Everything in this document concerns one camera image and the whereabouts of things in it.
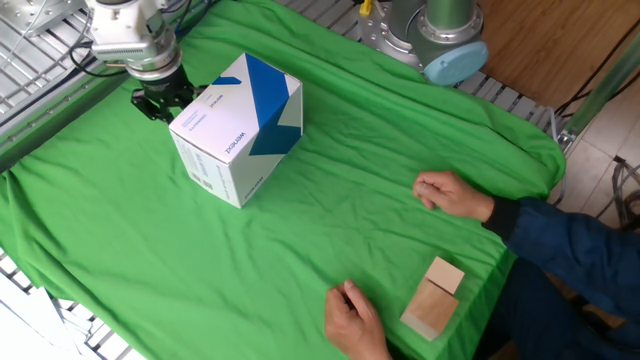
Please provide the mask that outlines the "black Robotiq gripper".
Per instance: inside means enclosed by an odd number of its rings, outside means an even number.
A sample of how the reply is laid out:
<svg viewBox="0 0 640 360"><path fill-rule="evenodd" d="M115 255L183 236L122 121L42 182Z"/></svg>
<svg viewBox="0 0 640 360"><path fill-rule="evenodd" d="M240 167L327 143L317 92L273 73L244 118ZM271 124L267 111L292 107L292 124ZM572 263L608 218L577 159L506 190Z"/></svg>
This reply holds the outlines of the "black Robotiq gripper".
<svg viewBox="0 0 640 360"><path fill-rule="evenodd" d="M148 119L170 124L173 114L169 107L188 106L193 98L200 96L207 85L194 87L183 67L157 80L141 80L142 89L131 95L131 103Z"/></svg>

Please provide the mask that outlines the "person's left hand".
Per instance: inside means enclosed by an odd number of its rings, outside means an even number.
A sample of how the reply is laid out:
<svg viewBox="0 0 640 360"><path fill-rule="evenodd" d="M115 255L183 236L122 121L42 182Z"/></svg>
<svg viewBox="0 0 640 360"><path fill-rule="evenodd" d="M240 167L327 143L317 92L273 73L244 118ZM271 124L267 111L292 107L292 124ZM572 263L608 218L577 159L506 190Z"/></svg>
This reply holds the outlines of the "person's left hand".
<svg viewBox="0 0 640 360"><path fill-rule="evenodd" d="M326 292L324 333L350 360L391 360L381 319L351 280Z"/></svg>

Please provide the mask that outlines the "person's right hand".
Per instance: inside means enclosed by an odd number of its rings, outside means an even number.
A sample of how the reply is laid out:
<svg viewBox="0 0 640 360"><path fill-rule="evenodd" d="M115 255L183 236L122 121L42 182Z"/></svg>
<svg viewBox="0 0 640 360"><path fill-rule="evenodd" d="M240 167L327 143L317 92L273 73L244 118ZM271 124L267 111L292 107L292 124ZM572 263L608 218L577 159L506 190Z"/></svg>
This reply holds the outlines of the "person's right hand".
<svg viewBox="0 0 640 360"><path fill-rule="evenodd" d="M413 196L429 209L482 223L489 220L495 207L493 198L475 190L452 171L420 172L413 184Z"/></svg>

